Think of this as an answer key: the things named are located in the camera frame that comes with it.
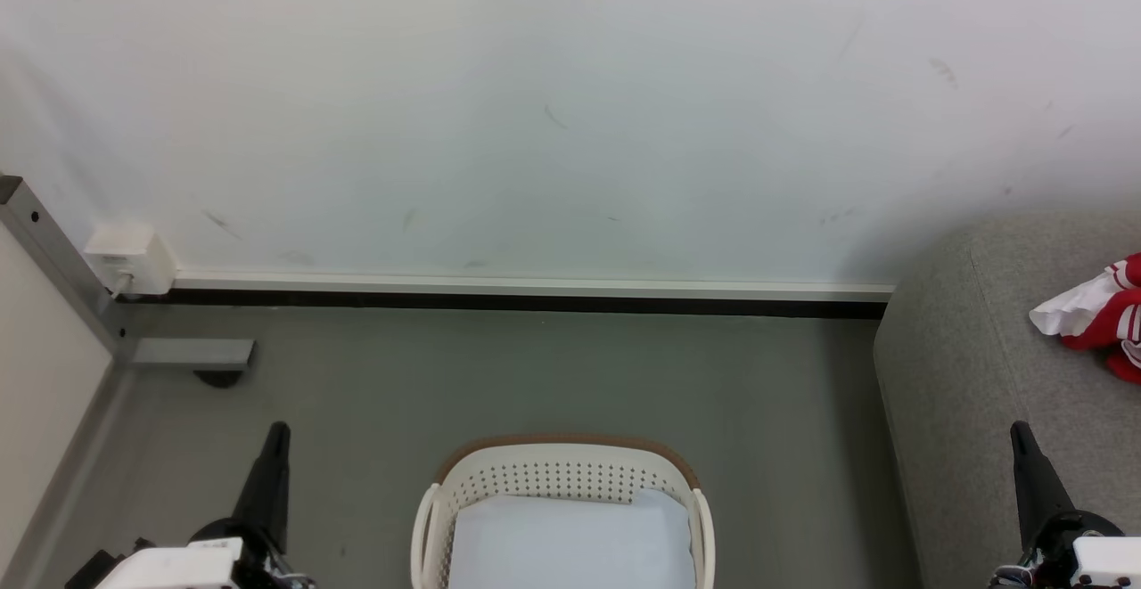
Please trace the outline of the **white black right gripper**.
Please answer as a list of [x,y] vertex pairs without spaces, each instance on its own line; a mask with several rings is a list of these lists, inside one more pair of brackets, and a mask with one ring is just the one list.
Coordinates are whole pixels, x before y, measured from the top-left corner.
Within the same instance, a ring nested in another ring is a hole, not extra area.
[[995,568],[989,589],[1141,589],[1141,536],[1075,511],[1030,423],[1015,420],[1010,438],[1023,554]]

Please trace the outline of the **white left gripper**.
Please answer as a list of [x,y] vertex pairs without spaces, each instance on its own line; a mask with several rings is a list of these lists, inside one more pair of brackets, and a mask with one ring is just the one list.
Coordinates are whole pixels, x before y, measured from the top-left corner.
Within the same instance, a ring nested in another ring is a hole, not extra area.
[[285,559],[291,430],[272,423],[232,519],[212,521],[183,547],[138,547],[96,572],[94,589],[313,589]]

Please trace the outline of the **red white sports jersey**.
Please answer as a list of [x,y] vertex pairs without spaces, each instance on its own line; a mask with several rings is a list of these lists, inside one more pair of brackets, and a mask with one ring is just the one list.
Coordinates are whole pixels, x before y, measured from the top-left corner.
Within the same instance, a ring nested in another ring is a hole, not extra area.
[[1141,386],[1141,252],[1030,310],[1039,333],[1077,352],[1102,352],[1112,376]]

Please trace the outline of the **beige perforated laundry basket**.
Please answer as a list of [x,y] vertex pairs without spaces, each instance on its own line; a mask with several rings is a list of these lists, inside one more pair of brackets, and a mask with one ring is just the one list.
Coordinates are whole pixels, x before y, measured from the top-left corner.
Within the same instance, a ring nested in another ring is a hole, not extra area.
[[690,463],[656,439],[583,431],[537,431],[474,439],[439,466],[413,521],[412,589],[446,589],[454,524],[468,505],[497,495],[632,503],[655,490],[688,517],[695,589],[717,588],[717,529]]

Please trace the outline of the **grey fabric sofa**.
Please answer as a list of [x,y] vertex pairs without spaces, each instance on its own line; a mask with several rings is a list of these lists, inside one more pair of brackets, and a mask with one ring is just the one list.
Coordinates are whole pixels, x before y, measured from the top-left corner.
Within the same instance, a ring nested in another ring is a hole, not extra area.
[[1141,210],[1039,211],[944,237],[874,340],[923,589],[986,589],[1022,555],[1011,425],[1030,423],[1073,505],[1141,536],[1141,385],[1030,310],[1141,251]]

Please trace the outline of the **beige partition panel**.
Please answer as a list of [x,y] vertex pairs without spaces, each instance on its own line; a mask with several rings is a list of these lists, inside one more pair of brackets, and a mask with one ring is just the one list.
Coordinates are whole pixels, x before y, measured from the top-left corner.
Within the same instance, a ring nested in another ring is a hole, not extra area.
[[110,350],[0,223],[0,580],[110,368]]

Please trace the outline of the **white black baseboard strip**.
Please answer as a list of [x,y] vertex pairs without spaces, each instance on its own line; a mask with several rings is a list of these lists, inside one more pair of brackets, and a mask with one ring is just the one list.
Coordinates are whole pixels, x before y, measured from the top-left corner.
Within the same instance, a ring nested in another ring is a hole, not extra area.
[[879,320],[892,285],[179,271],[126,305]]

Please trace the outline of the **white wall power adapter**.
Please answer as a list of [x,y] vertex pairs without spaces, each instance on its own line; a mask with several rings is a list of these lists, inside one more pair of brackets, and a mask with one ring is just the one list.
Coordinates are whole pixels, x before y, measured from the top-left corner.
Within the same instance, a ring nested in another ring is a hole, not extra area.
[[115,298],[163,296],[173,288],[176,258],[149,226],[102,226],[94,232],[82,255]]

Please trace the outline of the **grey metal frame post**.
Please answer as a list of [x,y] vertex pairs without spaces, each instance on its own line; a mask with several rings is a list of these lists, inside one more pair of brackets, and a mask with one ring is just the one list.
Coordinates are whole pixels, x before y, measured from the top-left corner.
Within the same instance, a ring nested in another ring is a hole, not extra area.
[[126,304],[102,285],[26,181],[0,172],[0,223],[68,300],[115,368],[236,371],[254,365],[254,339],[155,338],[138,334]]

